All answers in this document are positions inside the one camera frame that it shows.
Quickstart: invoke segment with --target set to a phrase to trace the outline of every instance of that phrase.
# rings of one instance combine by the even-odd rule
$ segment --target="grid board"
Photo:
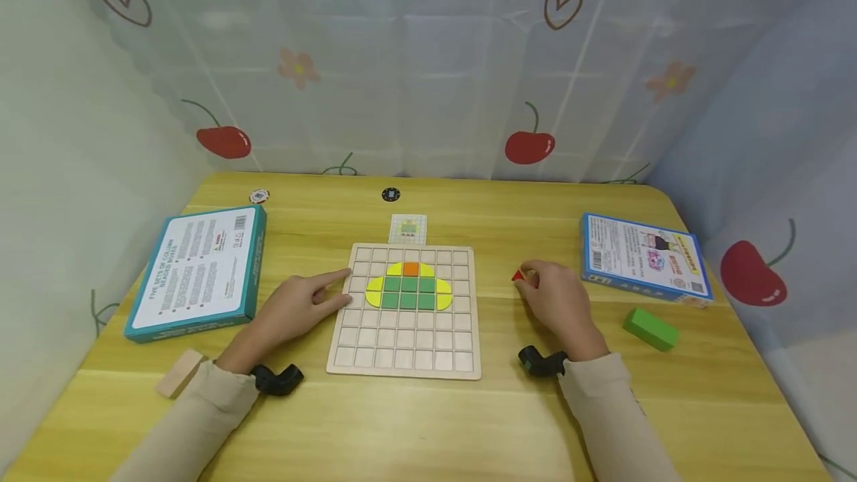
[[[479,380],[473,249],[355,244],[327,372]]]

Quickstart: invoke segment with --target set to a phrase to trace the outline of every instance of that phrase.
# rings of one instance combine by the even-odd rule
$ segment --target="black wrist strap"
[[[565,355],[565,352],[552,353],[546,358],[542,357],[538,348],[533,345],[524,347],[523,350],[518,352],[518,359],[521,360],[521,364],[524,365],[527,373],[535,377],[556,376],[557,374],[565,375],[565,365],[563,362],[567,358],[568,356]]]
[[[280,374],[274,374],[273,370],[264,364],[258,364],[253,367],[253,370],[250,370],[250,374],[255,376],[256,388],[259,392],[270,394],[270,396],[286,396],[304,380],[304,373],[301,373],[301,370],[293,364],[290,364]]]

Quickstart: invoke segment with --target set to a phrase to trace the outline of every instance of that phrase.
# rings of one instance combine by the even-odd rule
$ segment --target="orange square tile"
[[[417,277],[420,274],[419,263],[405,263],[402,274],[407,275],[407,277]]]

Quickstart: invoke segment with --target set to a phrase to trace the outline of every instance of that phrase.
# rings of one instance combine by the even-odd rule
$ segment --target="beige sleeve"
[[[564,365],[559,386],[580,422],[599,482],[681,480],[631,392],[618,353]]]
[[[191,482],[253,408],[253,376],[199,366],[173,407],[113,473],[113,482]]]

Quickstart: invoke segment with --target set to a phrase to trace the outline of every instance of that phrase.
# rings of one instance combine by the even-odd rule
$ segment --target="teal box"
[[[580,239],[585,281],[700,308],[713,300],[692,234],[584,213]]]
[[[125,336],[157,341],[252,320],[266,222],[261,205],[167,218]]]

